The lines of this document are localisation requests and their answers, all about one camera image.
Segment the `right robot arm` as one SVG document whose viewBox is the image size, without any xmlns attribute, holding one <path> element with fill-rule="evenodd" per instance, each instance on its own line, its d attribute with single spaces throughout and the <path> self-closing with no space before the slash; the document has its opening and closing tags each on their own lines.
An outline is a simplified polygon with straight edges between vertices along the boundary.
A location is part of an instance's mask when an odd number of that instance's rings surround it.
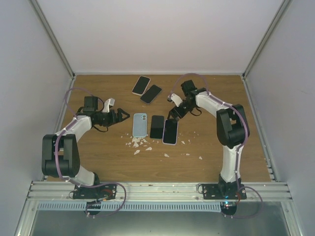
<svg viewBox="0 0 315 236">
<path fill-rule="evenodd" d="M 168 101 L 175 104 L 168 119 L 177 122 L 193 109 L 204 109 L 216 118 L 217 138 L 223 148 L 222 170 L 219 175 L 218 194 L 231 198 L 241 186 L 240 160 L 250 130 L 242 105 L 226 103 L 212 95 L 208 89 L 194 85 L 192 80 L 181 84 L 185 99 L 171 92 Z"/>
</svg>

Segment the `light blue phone case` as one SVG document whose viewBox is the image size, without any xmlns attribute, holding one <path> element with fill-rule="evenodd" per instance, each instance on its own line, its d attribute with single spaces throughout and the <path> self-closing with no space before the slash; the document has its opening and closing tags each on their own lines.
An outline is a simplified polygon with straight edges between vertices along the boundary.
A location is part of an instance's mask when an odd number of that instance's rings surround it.
<svg viewBox="0 0 315 236">
<path fill-rule="evenodd" d="M 147 136 L 147 121 L 146 113 L 135 113 L 133 115 L 132 135 L 136 138 L 144 138 Z"/>
</svg>

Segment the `black smartphone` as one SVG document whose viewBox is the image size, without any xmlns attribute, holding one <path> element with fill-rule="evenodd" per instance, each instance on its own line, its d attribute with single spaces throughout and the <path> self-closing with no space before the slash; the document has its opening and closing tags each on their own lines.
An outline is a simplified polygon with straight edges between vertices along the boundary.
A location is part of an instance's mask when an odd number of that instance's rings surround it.
<svg viewBox="0 0 315 236">
<path fill-rule="evenodd" d="M 153 115 L 151 120 L 150 138 L 162 139 L 164 129 L 164 116 Z"/>
</svg>

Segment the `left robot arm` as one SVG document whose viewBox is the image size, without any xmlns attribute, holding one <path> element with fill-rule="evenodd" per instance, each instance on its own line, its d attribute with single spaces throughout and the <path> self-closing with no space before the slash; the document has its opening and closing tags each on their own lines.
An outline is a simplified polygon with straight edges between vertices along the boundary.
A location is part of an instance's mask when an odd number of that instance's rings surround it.
<svg viewBox="0 0 315 236">
<path fill-rule="evenodd" d="M 41 168 L 45 176 L 84 187 L 85 194 L 91 199 L 100 196 L 101 186 L 97 175 L 81 165 L 77 143 L 93 128 L 104 133 L 106 130 L 97 127 L 109 128 L 130 118 L 130 114 L 123 109 L 113 109 L 114 104 L 113 98 L 104 102 L 96 96 L 86 96 L 84 106 L 78 109 L 66 127 L 43 137 Z"/>
</svg>

